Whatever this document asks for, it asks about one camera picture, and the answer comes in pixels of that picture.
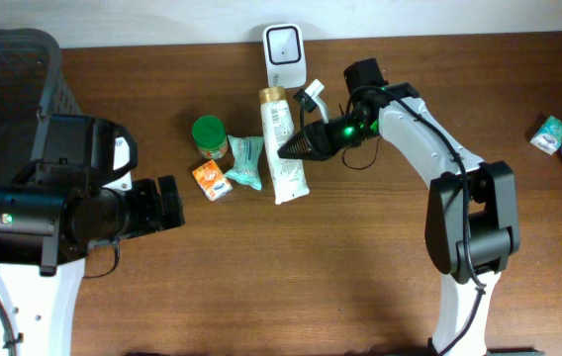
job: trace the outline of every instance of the wooden surface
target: wooden surface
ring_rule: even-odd
[[[525,138],[543,116],[562,119],[562,34],[309,42],[305,51],[308,81],[326,85],[333,112],[348,95],[342,70],[375,56],[385,78],[414,84],[464,146],[514,169],[522,245],[494,291],[487,344],[562,355],[562,159]],[[427,191],[393,146],[382,142],[365,171],[340,157],[305,163],[310,195],[281,206],[264,155],[261,192],[235,184],[211,203],[191,175],[202,162],[191,125],[212,114],[230,134],[261,134],[260,44],[75,49],[63,59],[83,112],[124,125],[138,142],[135,177],[175,175],[187,220],[123,242],[116,273],[81,284],[72,355],[426,343],[440,287],[423,243]],[[373,149],[366,143],[349,160],[362,164]],[[94,251],[88,273],[107,269],[111,254]]]

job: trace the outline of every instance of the teal packet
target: teal packet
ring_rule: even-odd
[[[261,178],[257,164],[263,148],[263,137],[234,137],[229,135],[229,144],[234,156],[233,168],[224,174],[239,184],[261,190]]]
[[[562,122],[549,117],[529,143],[545,153],[553,154],[562,145]]]

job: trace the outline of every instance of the white wall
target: white wall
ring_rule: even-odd
[[[0,0],[0,28],[63,47],[260,41],[294,22],[306,40],[562,30],[562,0]]]

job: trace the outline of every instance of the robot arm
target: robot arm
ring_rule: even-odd
[[[0,186],[0,356],[69,356],[89,250],[113,244],[116,267],[120,240],[184,224],[172,176],[158,178],[160,194],[151,179],[131,181],[137,157],[127,130],[106,120],[40,123],[34,161]]]
[[[411,85],[388,85],[384,81],[375,59],[356,62],[344,74],[353,111],[327,123],[304,126],[279,149],[279,156],[326,160],[342,148],[357,146],[374,136],[397,147],[429,188],[425,242],[433,264],[442,273],[439,322],[429,349],[435,355],[486,354],[484,334],[492,290],[509,256],[520,245],[512,171],[505,162],[485,163],[459,144],[432,117]],[[316,107],[308,95],[297,95],[295,99],[308,108]],[[411,111],[421,115],[426,124]],[[458,153],[466,177],[461,176],[447,142]],[[467,268],[462,229],[467,207],[462,205],[462,179],[469,187],[468,198],[485,204],[484,211],[468,216],[466,225],[475,276],[487,287],[482,295]]]

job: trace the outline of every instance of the small orange box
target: small orange box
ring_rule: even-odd
[[[222,197],[233,189],[231,182],[214,160],[210,160],[193,171],[193,177],[211,202]]]

